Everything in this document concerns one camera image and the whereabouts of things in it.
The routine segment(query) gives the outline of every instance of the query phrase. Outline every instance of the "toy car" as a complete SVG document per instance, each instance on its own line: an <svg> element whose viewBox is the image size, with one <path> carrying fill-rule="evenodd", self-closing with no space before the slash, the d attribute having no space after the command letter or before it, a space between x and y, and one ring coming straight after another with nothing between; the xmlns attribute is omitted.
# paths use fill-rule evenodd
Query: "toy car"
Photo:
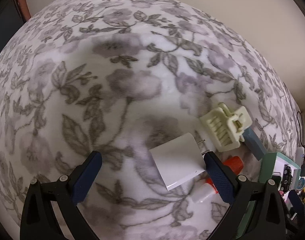
<svg viewBox="0 0 305 240"><path fill-rule="evenodd" d="M288 165L284 167L284 174L282 176L282 181L280 184L280 190L284 193L290 190L290 185L292 182L291 168Z"/></svg>

